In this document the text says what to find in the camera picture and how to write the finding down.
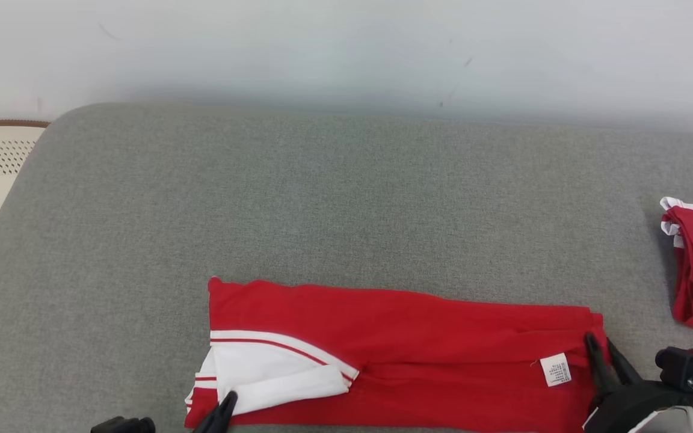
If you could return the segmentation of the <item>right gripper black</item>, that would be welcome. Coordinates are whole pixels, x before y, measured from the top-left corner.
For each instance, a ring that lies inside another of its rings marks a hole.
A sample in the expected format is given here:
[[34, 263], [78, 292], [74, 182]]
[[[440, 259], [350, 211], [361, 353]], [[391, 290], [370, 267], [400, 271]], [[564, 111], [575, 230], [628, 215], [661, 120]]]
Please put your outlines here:
[[652, 412], [693, 406], [693, 391], [682, 391], [660, 381], [644, 381], [610, 339], [604, 346], [593, 333], [586, 333], [585, 347], [595, 397], [583, 425], [584, 433], [628, 433]]

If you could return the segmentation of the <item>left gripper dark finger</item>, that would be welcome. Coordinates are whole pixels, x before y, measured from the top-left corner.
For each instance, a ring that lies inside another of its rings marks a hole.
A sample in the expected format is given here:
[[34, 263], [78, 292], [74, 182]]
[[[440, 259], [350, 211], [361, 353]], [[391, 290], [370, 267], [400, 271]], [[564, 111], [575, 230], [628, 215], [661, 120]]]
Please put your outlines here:
[[192, 433], [228, 433], [231, 417], [238, 401], [237, 392], [231, 391], [214, 406]]

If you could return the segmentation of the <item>red white number 23 jersey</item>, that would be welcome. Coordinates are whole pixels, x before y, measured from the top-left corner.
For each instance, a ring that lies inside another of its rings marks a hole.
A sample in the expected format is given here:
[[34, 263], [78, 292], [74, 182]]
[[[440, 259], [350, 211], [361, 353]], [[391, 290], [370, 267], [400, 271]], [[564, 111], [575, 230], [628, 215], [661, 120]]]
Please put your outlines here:
[[196, 428], [230, 393], [236, 425], [582, 433], [594, 384], [588, 307], [212, 277], [209, 352], [185, 405]]

